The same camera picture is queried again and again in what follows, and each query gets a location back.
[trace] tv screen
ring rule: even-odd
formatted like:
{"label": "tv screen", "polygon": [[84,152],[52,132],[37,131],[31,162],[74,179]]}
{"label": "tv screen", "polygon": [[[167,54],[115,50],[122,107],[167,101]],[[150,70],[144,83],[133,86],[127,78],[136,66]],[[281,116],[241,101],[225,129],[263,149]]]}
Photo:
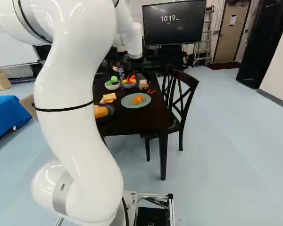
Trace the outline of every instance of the tv screen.
{"label": "tv screen", "polygon": [[142,7],[146,45],[201,41],[206,0],[179,1]]}

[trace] dark wooden table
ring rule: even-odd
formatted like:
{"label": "dark wooden table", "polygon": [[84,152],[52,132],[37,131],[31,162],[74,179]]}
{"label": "dark wooden table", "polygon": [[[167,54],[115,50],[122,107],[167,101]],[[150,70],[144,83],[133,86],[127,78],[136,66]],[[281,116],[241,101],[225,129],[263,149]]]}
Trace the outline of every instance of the dark wooden table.
{"label": "dark wooden table", "polygon": [[172,125],[172,118],[166,108],[164,97],[161,93],[155,73],[143,72],[143,76],[150,81],[150,89],[156,90],[151,95],[151,103],[139,109],[127,109],[121,105],[121,99],[131,93],[146,93],[138,87],[141,75],[138,75],[137,85],[132,89],[125,89],[120,86],[119,89],[109,91],[105,88],[104,83],[108,81],[112,73],[97,74],[93,84],[94,104],[99,104],[103,94],[115,92],[117,101],[112,106],[115,108],[114,115],[109,121],[99,126],[99,132],[103,137],[144,134],[147,132],[157,132],[159,134],[159,154],[160,154],[160,172],[161,180],[166,179],[166,157],[167,157],[167,128]]}

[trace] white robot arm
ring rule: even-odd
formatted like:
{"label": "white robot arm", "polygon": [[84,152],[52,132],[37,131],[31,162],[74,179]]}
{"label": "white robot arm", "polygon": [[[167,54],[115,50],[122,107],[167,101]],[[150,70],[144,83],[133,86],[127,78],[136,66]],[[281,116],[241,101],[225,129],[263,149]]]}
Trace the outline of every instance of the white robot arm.
{"label": "white robot arm", "polygon": [[124,0],[0,0],[0,26],[22,42],[52,44],[34,99],[58,160],[36,174],[35,200],[79,225],[109,226],[124,185],[98,133],[92,83],[117,33],[131,58],[142,57],[142,26]]}

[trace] black chair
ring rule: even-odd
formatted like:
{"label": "black chair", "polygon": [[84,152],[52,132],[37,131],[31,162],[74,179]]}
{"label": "black chair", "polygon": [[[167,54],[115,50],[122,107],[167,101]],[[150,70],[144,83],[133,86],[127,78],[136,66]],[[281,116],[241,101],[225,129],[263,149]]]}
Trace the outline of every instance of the black chair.
{"label": "black chair", "polygon": [[[185,83],[189,88],[185,93],[182,92],[182,82]],[[170,111],[170,114],[172,115],[174,119],[173,125],[168,128],[168,134],[170,133],[175,133],[179,131],[179,150],[183,151],[183,130],[184,130],[184,125],[186,122],[187,114],[189,107],[191,105],[191,101],[194,95],[194,92],[198,86],[199,81],[192,76],[181,72],[181,71],[174,71],[174,76],[172,79],[172,86],[170,89],[170,97],[167,99],[167,107],[168,110]],[[176,85],[178,86],[179,89],[179,98],[174,101],[174,93],[175,93],[175,88]],[[183,99],[187,97],[186,103],[183,104]],[[180,119],[177,118],[176,114],[172,111],[173,109],[176,110],[178,115],[180,116]],[[145,137],[145,145],[146,145],[146,153],[147,153],[147,161],[150,161],[150,140],[157,138],[158,133],[153,132],[153,133],[148,133],[144,135]]]}
{"label": "black chair", "polygon": [[169,104],[170,90],[174,78],[175,68],[171,64],[167,64],[164,71],[164,79],[162,82],[161,92],[164,95],[166,107]]}

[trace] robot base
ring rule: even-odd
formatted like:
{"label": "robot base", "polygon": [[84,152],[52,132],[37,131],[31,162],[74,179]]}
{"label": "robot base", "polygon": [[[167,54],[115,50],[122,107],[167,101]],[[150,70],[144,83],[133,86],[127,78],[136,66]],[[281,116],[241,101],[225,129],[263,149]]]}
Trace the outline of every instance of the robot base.
{"label": "robot base", "polygon": [[[141,200],[151,202],[160,208],[139,207]],[[121,203],[110,226],[175,226],[174,200],[172,194],[151,194],[124,191],[124,205]],[[63,226],[59,218],[55,226]]]}

